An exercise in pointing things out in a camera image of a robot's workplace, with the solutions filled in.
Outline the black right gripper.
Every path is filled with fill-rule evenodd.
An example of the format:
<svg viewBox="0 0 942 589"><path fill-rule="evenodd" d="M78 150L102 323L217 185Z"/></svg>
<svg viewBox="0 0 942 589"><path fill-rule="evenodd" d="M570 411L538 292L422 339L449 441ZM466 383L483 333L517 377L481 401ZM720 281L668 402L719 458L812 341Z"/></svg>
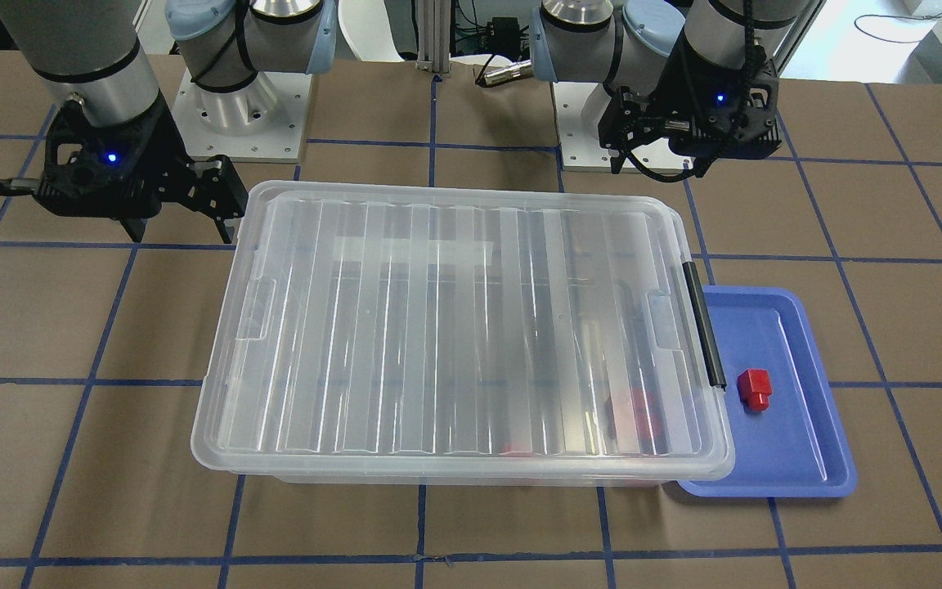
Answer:
<svg viewBox="0 0 942 589"><path fill-rule="evenodd" d="M62 217L146 219L162 204L185 205L213 220L232 245L249 191L227 155L187 156L164 96L123 124L95 127L69 98L50 124L42 177L0 178L0 196L33 196Z"/></svg>

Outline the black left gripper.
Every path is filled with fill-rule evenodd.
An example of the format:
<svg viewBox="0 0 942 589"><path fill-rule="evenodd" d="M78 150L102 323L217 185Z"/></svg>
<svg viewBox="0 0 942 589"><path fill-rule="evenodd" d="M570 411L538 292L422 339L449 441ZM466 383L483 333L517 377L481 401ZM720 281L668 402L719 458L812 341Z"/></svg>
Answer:
<svg viewBox="0 0 942 589"><path fill-rule="evenodd" d="M612 97L599 125L599 138L605 146L617 144L613 131L640 122L670 129L674 150L690 155L692 148L714 146L710 156L696 154L690 170L678 178L702 178L720 158L763 160L783 144L778 130L775 106L778 100L777 71L760 42L750 41L741 50L745 64L727 70L699 56L687 41L676 42L659 83L647 96L627 85L610 83ZM628 146L618 148L612 174L623 171ZM659 174L640 163L635 167L647 178Z"/></svg>

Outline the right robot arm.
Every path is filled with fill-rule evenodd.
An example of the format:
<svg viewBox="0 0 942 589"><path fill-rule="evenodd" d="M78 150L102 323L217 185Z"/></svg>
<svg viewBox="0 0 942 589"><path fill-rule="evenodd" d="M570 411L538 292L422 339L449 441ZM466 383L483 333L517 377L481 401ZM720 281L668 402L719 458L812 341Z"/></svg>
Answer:
<svg viewBox="0 0 942 589"><path fill-rule="evenodd" d="M202 128L219 137L290 131L270 74L324 74L336 1L168 1ZM131 16L116 1L0 1L0 19L55 98L38 178L0 179L65 218L116 221L135 242L164 204L213 220L224 243L249 193L221 146L194 158Z"/></svg>

